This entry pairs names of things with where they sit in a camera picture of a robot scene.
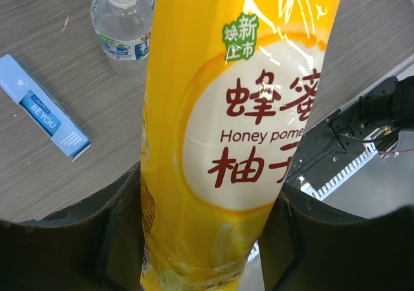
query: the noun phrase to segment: green label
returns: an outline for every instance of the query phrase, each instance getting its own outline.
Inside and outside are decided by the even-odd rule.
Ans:
[[[223,27],[223,42],[226,45],[226,61],[248,60],[254,55],[257,43],[259,20],[255,14],[241,13],[237,21]]]
[[[107,44],[106,47],[110,48],[110,45],[112,45],[112,46],[114,45],[114,46],[116,46],[120,49],[126,49],[127,48],[127,45],[124,45],[123,43],[121,43],[117,40],[114,40],[114,39],[111,39],[107,36],[104,36],[103,34],[98,34],[98,37],[101,39],[101,41],[103,41],[104,43]]]

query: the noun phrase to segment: black cable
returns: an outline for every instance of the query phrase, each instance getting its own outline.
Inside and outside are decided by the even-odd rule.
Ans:
[[[388,134],[386,136],[382,136],[380,138],[375,138],[375,139],[370,139],[370,140],[359,139],[357,137],[349,136],[349,135],[345,135],[345,134],[336,134],[336,135],[340,136],[340,137],[346,137],[346,138],[349,138],[349,139],[352,139],[352,140],[356,140],[356,141],[358,141],[362,144],[372,144],[373,142],[377,142],[377,141],[381,141],[381,140],[385,140],[387,138],[390,138],[391,136],[394,136],[396,134],[396,132],[397,131],[395,131],[395,132],[393,131],[391,134]]]

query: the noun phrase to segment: wooden table surface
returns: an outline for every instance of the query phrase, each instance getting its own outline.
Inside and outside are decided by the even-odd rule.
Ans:
[[[104,188],[140,158],[145,70],[112,72],[90,3],[0,0],[0,56],[13,55],[44,83],[93,142],[71,162],[0,91],[1,219],[41,219]],[[308,127],[414,54],[413,40],[410,0],[342,0]]]

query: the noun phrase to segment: blue box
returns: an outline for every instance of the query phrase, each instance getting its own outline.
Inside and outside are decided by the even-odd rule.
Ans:
[[[91,146],[88,137],[50,92],[36,83],[10,55],[0,58],[0,87],[73,160]]]

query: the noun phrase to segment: plastic bottle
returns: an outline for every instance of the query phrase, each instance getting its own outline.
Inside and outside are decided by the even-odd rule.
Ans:
[[[115,72],[144,70],[153,10],[154,0],[92,1],[92,24]]]
[[[237,289],[303,136],[339,1],[157,0],[145,290]]]

